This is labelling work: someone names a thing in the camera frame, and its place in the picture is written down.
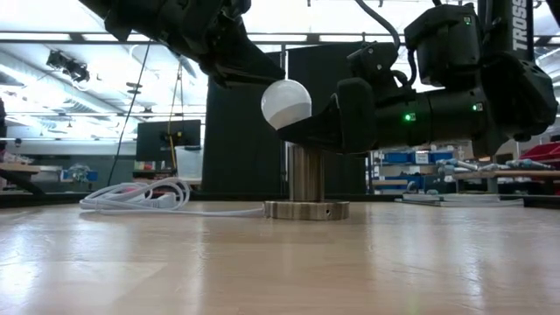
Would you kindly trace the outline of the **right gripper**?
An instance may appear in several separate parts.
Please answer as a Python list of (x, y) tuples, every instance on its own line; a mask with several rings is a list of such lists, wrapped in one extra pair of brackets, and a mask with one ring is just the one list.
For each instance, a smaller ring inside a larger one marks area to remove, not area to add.
[(325, 151), (366, 151), (417, 146), (431, 140), (431, 106), (423, 94), (379, 101), (363, 79), (338, 83), (327, 106), (317, 115), (277, 131), (289, 143)]

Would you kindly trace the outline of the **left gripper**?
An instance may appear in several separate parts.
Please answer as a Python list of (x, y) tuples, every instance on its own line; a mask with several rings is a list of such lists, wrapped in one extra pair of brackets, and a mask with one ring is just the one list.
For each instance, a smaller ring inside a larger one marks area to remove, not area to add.
[(242, 15), (251, 0), (143, 0), (143, 34), (205, 64), (221, 86), (268, 86), (284, 70), (249, 40)]

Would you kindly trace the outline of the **white lightbulb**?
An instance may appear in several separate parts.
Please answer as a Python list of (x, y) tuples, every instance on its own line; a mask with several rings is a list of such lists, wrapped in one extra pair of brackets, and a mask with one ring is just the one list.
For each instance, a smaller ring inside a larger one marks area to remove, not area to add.
[(264, 119), (275, 130), (312, 116), (312, 98), (295, 80), (279, 80), (266, 88), (261, 99)]

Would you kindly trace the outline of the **metal lamp socket stand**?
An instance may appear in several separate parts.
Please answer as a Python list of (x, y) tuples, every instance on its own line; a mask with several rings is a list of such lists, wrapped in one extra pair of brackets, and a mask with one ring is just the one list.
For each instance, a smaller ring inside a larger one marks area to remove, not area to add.
[(288, 146), (287, 200), (263, 203), (266, 218), (291, 221), (343, 221), (349, 217), (349, 201), (325, 197), (325, 163), (321, 150), (297, 144)]

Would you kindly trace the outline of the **black partition panel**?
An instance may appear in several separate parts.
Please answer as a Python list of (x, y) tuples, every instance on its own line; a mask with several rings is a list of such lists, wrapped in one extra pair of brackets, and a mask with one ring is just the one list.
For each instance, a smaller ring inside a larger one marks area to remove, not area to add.
[[(289, 50), (288, 77), (306, 87), (314, 115), (326, 108), (337, 83), (351, 76), (347, 56), (359, 48), (360, 42), (346, 42)], [(326, 151), (324, 163), (327, 195), (366, 192), (366, 161), (363, 157)]]
[(281, 192), (281, 141), (263, 117), (265, 89), (208, 82), (203, 192), (247, 196)]

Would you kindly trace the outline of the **black computer monitor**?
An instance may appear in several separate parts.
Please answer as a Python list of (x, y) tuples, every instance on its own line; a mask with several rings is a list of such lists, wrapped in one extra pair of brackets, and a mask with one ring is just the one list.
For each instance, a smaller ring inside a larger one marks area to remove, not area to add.
[(136, 161), (171, 161), (172, 147), (201, 148), (201, 120), (142, 122), (136, 129)]

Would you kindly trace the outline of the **translucent plastic container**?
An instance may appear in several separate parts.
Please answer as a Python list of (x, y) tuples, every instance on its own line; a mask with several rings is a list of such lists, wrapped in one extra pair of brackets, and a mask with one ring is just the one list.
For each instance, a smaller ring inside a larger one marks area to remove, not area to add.
[(175, 148), (177, 174), (181, 179), (202, 179), (203, 149), (200, 147), (179, 146)]

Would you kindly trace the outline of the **black ceiling-hung device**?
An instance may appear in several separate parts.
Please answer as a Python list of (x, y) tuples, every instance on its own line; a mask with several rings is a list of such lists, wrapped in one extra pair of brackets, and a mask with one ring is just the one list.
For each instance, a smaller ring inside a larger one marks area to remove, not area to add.
[(60, 70), (67, 75), (73, 82), (80, 83), (90, 80), (88, 65), (76, 59), (67, 57), (62, 51), (51, 50), (46, 64), (54, 70)]

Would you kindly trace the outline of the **wooden workbench with tools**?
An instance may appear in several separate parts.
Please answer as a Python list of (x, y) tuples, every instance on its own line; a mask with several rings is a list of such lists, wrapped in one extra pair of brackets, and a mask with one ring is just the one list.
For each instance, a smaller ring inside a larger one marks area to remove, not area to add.
[(554, 187), (554, 181), (560, 180), (560, 171), (470, 171), (452, 175), (457, 185), (467, 179), (486, 179), (487, 190), (498, 193), (498, 178), (531, 178), (549, 182)]

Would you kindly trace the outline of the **red storage bin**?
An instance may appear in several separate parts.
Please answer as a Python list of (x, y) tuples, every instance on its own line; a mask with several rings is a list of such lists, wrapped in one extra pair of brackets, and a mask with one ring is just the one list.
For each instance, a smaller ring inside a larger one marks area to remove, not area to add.
[(531, 159), (560, 168), (560, 142), (538, 144), (522, 153), (520, 159)]

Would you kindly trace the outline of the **wooden side table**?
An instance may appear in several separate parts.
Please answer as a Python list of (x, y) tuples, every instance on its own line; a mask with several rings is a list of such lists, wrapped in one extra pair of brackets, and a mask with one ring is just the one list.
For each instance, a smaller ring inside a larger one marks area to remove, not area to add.
[(40, 187), (31, 182), (31, 176), (39, 172), (40, 168), (35, 165), (0, 163), (0, 179), (6, 179), (33, 195), (45, 194)]

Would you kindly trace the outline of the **black aluminium table frame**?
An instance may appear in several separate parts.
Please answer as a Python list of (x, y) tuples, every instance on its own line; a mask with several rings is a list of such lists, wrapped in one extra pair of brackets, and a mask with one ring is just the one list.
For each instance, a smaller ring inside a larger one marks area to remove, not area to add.
[[(0, 209), (13, 207), (39, 207), (65, 204), (77, 204), (85, 198), (85, 192), (46, 192), (44, 194), (14, 193), (0, 194)], [(504, 200), (524, 199), (525, 207), (540, 207), (560, 210), (560, 196), (551, 195), (501, 195)], [(351, 202), (391, 202), (400, 195), (372, 194), (327, 194), (328, 200), (346, 200)], [(219, 194), (192, 192), (191, 201), (243, 201), (259, 202), (267, 200), (287, 200), (282, 194)]]

